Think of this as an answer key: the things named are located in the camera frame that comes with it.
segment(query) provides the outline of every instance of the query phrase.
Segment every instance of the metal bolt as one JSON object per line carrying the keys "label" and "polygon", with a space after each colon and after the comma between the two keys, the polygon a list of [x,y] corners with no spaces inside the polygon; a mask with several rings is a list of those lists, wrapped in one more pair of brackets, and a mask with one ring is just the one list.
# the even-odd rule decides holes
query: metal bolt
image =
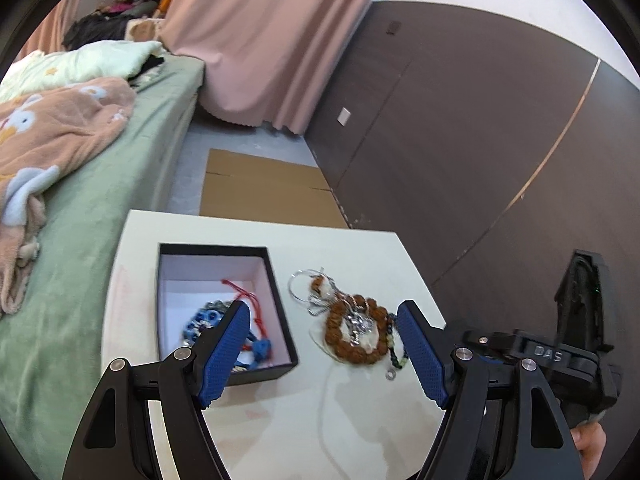
{"label": "metal bolt", "polygon": [[474,353],[469,348],[458,348],[456,350],[456,357],[461,361],[469,361],[474,356]]}
{"label": "metal bolt", "polygon": [[183,361],[184,359],[187,359],[190,355],[191,355],[191,348],[187,348],[186,346],[178,348],[174,352],[174,357],[178,359],[178,361]]}
{"label": "metal bolt", "polygon": [[536,364],[536,362],[533,359],[529,359],[528,357],[526,359],[522,360],[522,367],[528,371],[528,372],[532,372],[533,370],[535,370],[536,368],[538,368],[538,365]]}
{"label": "metal bolt", "polygon": [[117,359],[114,359],[113,361],[111,361],[109,368],[111,368],[111,370],[113,370],[114,372],[119,372],[124,368],[125,364],[126,363],[124,362],[124,359],[120,359],[118,357]]}

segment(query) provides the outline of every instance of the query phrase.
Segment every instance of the tabletop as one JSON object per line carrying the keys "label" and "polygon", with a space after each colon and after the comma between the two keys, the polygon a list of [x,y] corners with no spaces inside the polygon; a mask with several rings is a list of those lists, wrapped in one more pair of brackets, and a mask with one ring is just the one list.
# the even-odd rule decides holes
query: tabletop
{"label": "tabletop", "polygon": [[[265,246],[300,364],[283,377],[232,386],[204,411],[234,480],[406,480],[427,456],[443,412],[409,362],[395,380],[388,358],[369,367],[336,362],[312,339],[317,318],[289,295],[299,269],[324,269],[338,288],[390,312],[415,300],[433,326],[444,320],[394,233],[269,224],[132,210],[113,263],[102,334],[102,370],[117,357],[158,360],[158,244]],[[165,480],[178,479],[159,402],[152,431]]]}

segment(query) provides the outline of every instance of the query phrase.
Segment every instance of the open box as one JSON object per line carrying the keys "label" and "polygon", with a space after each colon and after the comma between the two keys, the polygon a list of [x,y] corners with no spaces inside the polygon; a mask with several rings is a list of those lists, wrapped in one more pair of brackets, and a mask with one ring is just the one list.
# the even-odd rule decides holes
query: open box
{"label": "open box", "polygon": [[[271,355],[253,369],[234,372],[228,386],[255,383],[281,377],[298,364],[289,325],[273,277],[265,247],[203,246],[160,244],[158,255],[158,349],[161,359],[184,346],[183,330],[207,302],[232,301],[236,291],[222,280],[229,280],[256,295],[262,323],[271,341]],[[252,311],[251,331],[262,337]],[[242,352],[240,360],[250,352]]]}

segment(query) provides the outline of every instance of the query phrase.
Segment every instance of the wall outlet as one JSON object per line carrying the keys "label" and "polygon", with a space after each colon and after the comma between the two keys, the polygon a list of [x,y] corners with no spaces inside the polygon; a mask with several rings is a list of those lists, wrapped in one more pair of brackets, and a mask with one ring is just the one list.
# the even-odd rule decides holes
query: wall outlet
{"label": "wall outlet", "polygon": [[338,114],[338,122],[344,126],[349,120],[349,117],[351,117],[351,112],[348,111],[347,108],[343,108]]}

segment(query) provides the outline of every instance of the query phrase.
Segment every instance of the red string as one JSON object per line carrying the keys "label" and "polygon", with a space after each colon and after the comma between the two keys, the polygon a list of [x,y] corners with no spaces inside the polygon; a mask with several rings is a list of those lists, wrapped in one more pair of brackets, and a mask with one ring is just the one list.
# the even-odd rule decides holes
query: red string
{"label": "red string", "polygon": [[[264,328],[264,324],[262,323],[262,309],[260,308],[260,301],[258,301],[257,296],[252,292],[244,290],[244,288],[242,288],[239,285],[236,285],[233,282],[230,282],[229,280],[222,280],[222,283],[230,286],[231,288],[233,288],[233,290],[237,292],[234,301],[240,300],[241,298],[248,298],[249,301],[251,301],[252,307],[254,308],[254,314],[255,314],[254,323],[260,329],[260,338],[268,339],[267,331]],[[251,347],[248,345],[244,345],[242,349],[250,350]]]}

